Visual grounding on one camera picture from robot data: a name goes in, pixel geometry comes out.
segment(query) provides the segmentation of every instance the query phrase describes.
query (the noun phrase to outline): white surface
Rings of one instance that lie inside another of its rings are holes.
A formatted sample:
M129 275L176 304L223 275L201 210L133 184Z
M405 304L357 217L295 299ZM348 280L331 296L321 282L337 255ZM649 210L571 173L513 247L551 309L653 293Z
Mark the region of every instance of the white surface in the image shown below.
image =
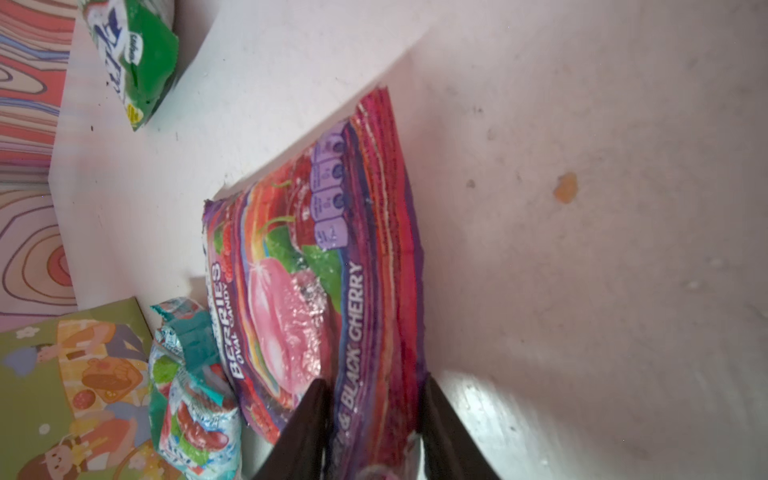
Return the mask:
M492 466L768 475L765 2L233 0L136 134L89 42L78 25L50 176L81 307L201 298L203 200L415 43L384 82L427 360Z

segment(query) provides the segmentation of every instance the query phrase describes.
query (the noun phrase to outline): green snack bag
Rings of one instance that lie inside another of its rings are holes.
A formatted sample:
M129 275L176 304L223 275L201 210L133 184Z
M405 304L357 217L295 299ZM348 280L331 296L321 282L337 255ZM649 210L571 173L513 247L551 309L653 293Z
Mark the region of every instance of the green snack bag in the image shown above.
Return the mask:
M176 68L173 0L78 0L134 130L160 104Z

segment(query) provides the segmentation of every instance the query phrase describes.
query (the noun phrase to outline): dirt spot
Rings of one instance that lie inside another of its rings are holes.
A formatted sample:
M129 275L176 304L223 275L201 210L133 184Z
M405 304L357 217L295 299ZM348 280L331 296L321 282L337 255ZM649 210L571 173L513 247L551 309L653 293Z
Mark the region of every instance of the dirt spot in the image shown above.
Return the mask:
M558 178L558 187L552 192L561 204L569 204L574 201L577 193L578 181L576 180L576 174L573 172L561 175Z

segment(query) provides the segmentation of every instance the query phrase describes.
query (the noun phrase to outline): candy wrapper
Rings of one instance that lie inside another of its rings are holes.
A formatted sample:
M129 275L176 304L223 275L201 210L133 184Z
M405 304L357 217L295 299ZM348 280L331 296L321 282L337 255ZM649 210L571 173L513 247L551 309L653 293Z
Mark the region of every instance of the candy wrapper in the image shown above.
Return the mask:
M275 442L335 385L327 478L415 478L422 251L386 89L302 154L206 202L208 301L249 425Z
M187 478L232 480L240 471L240 411L208 312L189 299L152 307L166 320L150 352L150 426L160 455Z
M108 81L134 130L159 105L176 68L174 0L78 0Z

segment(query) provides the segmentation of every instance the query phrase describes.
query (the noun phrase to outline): berries oval candy bag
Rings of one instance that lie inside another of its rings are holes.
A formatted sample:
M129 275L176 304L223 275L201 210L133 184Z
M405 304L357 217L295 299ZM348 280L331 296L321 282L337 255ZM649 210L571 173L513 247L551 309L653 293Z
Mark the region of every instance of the berries oval candy bag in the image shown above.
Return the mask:
M423 255L389 93L239 194L206 202L208 301L248 424L274 443L335 386L327 478L415 478Z

